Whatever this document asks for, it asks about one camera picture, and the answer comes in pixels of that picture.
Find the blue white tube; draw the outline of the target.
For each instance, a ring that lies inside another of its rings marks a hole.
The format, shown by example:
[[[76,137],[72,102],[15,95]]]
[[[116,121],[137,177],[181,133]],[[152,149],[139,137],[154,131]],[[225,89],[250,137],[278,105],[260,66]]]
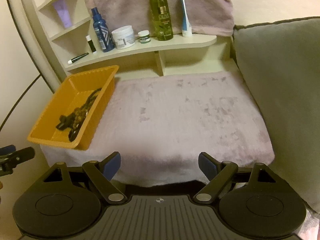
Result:
[[[180,0],[182,5],[182,12],[183,12],[183,18],[182,18],[182,36],[183,37],[192,37],[192,27],[191,23],[189,22],[187,9],[185,0]]]

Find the small green white jar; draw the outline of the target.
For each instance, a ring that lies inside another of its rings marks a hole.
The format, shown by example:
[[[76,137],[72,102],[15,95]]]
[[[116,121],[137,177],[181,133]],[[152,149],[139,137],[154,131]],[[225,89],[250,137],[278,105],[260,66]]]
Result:
[[[140,43],[148,43],[151,41],[150,32],[148,30],[142,30],[138,32]]]

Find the black white pen tube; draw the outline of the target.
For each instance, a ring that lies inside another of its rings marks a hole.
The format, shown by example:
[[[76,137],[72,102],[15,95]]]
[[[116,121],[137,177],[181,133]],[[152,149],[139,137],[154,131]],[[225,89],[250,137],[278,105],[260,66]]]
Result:
[[[83,53],[83,54],[81,54],[81,55],[79,55],[79,56],[76,56],[76,57],[74,57],[74,58],[72,58],[72,59],[70,59],[70,60],[68,60],[68,65],[71,65],[71,64],[73,64],[73,63],[75,63],[75,62],[77,62],[77,61],[79,61],[80,59],[82,59],[82,58],[84,58],[84,57],[86,57],[86,56],[88,56],[89,55],[89,53]]]

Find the blue spray bottle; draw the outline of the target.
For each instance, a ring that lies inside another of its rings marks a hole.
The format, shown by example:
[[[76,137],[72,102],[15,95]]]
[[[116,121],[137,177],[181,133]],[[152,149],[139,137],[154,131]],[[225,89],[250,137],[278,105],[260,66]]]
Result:
[[[92,8],[91,12],[93,18],[93,29],[96,33],[102,51],[108,52],[113,50],[115,45],[106,21],[102,18],[97,7]]]

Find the yellow plastic tray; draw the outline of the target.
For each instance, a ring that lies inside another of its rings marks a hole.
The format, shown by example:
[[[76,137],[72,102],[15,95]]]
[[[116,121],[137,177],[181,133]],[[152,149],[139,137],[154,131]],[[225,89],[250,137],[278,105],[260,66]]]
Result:
[[[58,88],[27,137],[36,144],[86,150],[115,89],[117,65],[72,74]],[[57,129],[61,116],[69,116],[80,109],[89,96],[95,97],[91,108],[73,141],[70,128]]]

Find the lilac tube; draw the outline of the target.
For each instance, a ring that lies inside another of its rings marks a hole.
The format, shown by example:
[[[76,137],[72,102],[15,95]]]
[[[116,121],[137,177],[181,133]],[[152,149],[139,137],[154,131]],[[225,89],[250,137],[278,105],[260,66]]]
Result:
[[[71,17],[67,8],[67,3],[65,0],[57,0],[53,3],[53,7],[56,10],[64,28],[69,28],[72,26]]]

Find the grey cushion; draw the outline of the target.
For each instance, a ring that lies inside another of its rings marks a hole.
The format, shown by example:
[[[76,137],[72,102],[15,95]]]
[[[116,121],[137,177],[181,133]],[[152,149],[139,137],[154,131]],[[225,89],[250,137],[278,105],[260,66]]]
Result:
[[[237,25],[233,39],[271,139],[272,170],[319,211],[319,17]]]

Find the green olive spray bottle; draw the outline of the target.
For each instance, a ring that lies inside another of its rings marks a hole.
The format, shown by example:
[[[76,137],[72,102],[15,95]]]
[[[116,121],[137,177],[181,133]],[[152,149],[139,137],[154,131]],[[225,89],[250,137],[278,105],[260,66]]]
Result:
[[[172,23],[168,0],[150,0],[152,23],[155,35],[159,41],[173,38]]]

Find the white cream jar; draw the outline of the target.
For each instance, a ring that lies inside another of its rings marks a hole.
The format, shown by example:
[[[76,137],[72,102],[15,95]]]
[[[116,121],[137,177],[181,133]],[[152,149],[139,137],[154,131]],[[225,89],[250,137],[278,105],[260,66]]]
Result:
[[[134,31],[131,25],[126,25],[111,32],[117,49],[126,49],[136,42]]]

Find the black scrunchie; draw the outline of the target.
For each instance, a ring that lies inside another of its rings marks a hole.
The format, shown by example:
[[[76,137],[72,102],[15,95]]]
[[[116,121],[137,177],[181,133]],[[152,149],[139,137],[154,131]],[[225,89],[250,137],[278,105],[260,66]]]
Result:
[[[59,118],[59,123],[55,126],[56,129],[64,131],[67,128],[70,128],[68,134],[68,139],[70,142],[74,141],[80,131],[80,124],[77,121],[76,115],[71,113],[68,116],[61,115]]]

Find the cream corner shelf unit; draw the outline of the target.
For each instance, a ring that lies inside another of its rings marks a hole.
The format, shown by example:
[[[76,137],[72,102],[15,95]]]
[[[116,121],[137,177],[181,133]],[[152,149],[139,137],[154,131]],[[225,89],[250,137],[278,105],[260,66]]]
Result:
[[[72,22],[69,28],[64,28],[53,7],[56,1],[28,0],[25,6],[32,12],[32,21],[38,22],[42,39],[50,45],[66,75],[111,65],[120,66],[117,77],[121,79],[232,71],[236,68],[229,57],[230,40],[214,35],[195,34],[183,38],[179,34],[168,42],[152,38],[149,43],[136,41],[129,48],[105,53],[93,29],[93,18],[85,0],[65,0]],[[96,54],[91,52],[87,35],[93,40]],[[89,55],[68,65],[68,60],[83,53]]]

